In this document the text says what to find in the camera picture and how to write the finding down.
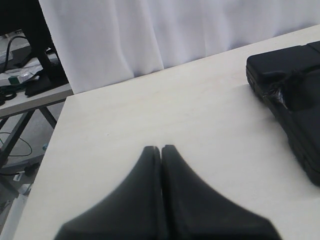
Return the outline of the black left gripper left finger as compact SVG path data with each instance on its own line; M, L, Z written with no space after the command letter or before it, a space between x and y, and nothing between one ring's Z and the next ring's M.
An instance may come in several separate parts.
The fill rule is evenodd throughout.
M57 240L165 240L160 151L146 146L123 182L60 228Z

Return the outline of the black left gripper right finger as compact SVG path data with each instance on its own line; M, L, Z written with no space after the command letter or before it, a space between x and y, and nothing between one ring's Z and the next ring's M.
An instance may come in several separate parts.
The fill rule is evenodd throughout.
M211 188L174 145L161 150L162 196L173 240L279 240L267 218Z

